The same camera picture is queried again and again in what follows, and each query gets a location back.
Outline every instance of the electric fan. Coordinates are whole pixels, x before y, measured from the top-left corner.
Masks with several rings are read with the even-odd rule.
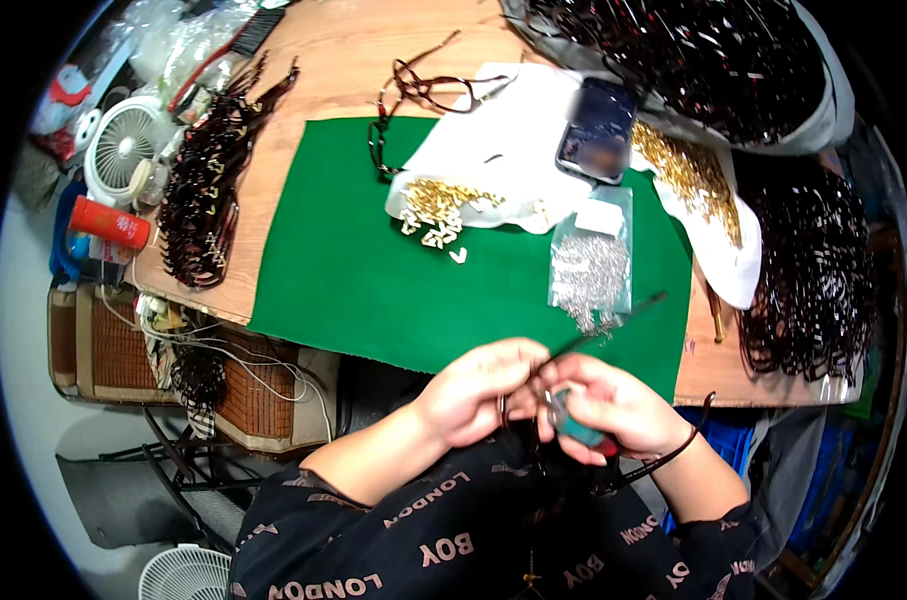
[[[135,96],[117,102],[103,115],[84,155],[89,198],[122,209],[143,191],[147,179],[134,173],[144,162],[149,169],[157,154],[148,129],[160,108],[157,98]]]
[[[140,573],[139,600],[224,600],[230,557],[181,544],[150,558]]]

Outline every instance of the white cloth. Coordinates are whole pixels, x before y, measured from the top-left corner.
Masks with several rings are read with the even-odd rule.
[[[461,206],[465,227],[495,228],[512,223],[532,234],[545,234],[587,198],[591,184],[557,168],[557,146],[567,127],[574,94],[584,78],[615,81],[616,77],[608,71],[486,62],[475,78],[515,74],[516,80],[474,112],[449,112],[437,122],[403,165],[407,171],[394,176],[384,205],[390,216],[400,218],[407,205],[401,191],[416,178],[471,186],[506,198],[499,207],[483,212],[467,204]],[[474,95],[481,97],[499,83],[476,85]],[[470,99],[465,95],[453,107],[469,106]],[[731,189],[736,191],[729,150],[719,150],[717,157]],[[633,152],[631,167],[656,172],[637,152]],[[720,221],[706,222],[700,215],[688,214],[671,186],[656,178],[654,186],[663,209],[687,230],[690,246],[716,294],[730,306],[749,308],[760,277],[761,234],[756,215],[735,198],[742,238],[737,248],[729,243]]]
[[[567,108],[582,76],[544,64],[486,62],[475,78],[515,74],[516,80],[474,112],[448,112],[440,119],[403,165],[408,172],[394,176],[384,207],[390,216],[400,216],[407,205],[400,190],[418,177],[472,186],[507,199],[499,208],[482,213],[462,206],[465,226],[495,228],[513,223],[532,234],[548,232],[570,214],[573,202],[590,194],[588,181],[562,173],[555,164],[557,145],[567,127]],[[481,97],[500,83],[475,84],[474,94]],[[454,108],[469,106],[466,95],[454,104]],[[538,201],[551,215],[549,221],[534,212]]]

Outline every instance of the black chair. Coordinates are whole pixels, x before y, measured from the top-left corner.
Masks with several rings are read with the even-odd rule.
[[[96,460],[56,457],[90,541],[117,548],[206,540],[231,554],[253,498],[251,489],[263,478],[216,452],[230,446],[229,441],[197,439],[191,427],[169,439],[153,415],[143,412],[156,442],[101,454]],[[227,465],[253,476],[230,481]]]
[[[249,491],[260,486],[263,478],[221,481],[214,474],[213,464],[224,459],[213,450],[207,452],[198,450],[203,446],[229,446],[229,442],[198,439],[196,440],[198,443],[186,445],[174,443],[167,439],[148,408],[143,409],[143,414],[157,435],[163,453],[170,458],[176,471],[169,473],[164,470],[156,455],[157,448],[151,447],[151,444],[140,447],[143,458],[176,507],[189,519],[209,546],[224,554],[233,554],[237,536],[241,531],[241,523],[244,521],[244,512],[253,498],[252,494],[241,496],[235,492]],[[198,458],[207,459],[207,471],[197,464]]]

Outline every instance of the green felt mat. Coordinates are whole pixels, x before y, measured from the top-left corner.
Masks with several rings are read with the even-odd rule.
[[[446,249],[401,234],[384,210],[388,184],[370,161],[368,120],[306,123],[263,251],[249,329],[428,373],[503,338],[526,336],[552,349],[574,339],[574,320],[547,306],[552,234],[465,227],[452,248],[467,249],[462,265]],[[435,123],[393,118],[386,162],[403,164]],[[603,347],[582,352],[628,370],[672,402],[690,244],[646,176],[630,171],[623,185],[634,191],[633,302],[662,289],[669,296]]]

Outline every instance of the woman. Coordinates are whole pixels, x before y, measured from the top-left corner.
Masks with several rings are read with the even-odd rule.
[[[536,399],[569,390],[575,420],[644,461],[692,426],[629,373],[549,358],[526,339],[477,347],[410,404],[267,479],[240,530],[233,596],[751,597],[757,527],[740,477],[697,435],[652,475],[681,524],[665,534],[629,486],[593,485],[615,475],[604,455],[565,436],[548,444]],[[501,395],[511,420],[538,417],[542,460],[499,431]]]

